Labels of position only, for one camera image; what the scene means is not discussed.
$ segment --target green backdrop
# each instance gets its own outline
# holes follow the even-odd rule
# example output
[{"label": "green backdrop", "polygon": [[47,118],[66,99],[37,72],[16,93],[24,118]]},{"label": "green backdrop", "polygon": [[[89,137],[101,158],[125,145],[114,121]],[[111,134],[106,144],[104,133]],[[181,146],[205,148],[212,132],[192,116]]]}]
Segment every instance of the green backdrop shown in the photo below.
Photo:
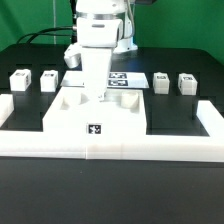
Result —
[{"label": "green backdrop", "polygon": [[[0,0],[0,50],[24,34],[71,25],[69,0]],[[224,64],[224,0],[158,0],[135,6],[139,47],[198,48]],[[39,37],[38,43],[69,38]]]}]

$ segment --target white platform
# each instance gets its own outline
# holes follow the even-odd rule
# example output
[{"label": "white platform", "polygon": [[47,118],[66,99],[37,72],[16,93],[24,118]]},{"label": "white platform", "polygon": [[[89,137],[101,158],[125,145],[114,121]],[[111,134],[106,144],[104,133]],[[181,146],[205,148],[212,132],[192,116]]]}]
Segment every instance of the white platform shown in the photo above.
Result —
[{"label": "white platform", "polygon": [[[86,101],[84,97],[64,97],[61,104],[55,102],[48,115],[61,115],[64,111],[65,114],[74,117],[75,107],[79,103],[85,104]],[[87,135],[81,132],[75,133],[72,129],[70,132],[65,132],[63,129],[63,132],[0,131],[0,156],[224,162],[223,117],[209,101],[199,101],[197,116],[210,137],[117,136],[114,133]]]},{"label": "white platform", "polygon": [[[84,86],[82,71],[67,71],[61,82],[61,86]],[[111,72],[108,77],[109,88],[149,88],[145,73],[138,72]]]},{"label": "white platform", "polygon": [[[108,89],[103,102],[89,101],[84,91],[84,88],[78,87],[61,88],[43,118],[44,132],[73,133],[74,136],[146,134],[147,122],[141,90]],[[127,106],[128,103],[122,101],[122,93],[130,91],[138,95],[138,102],[134,106]]]}]

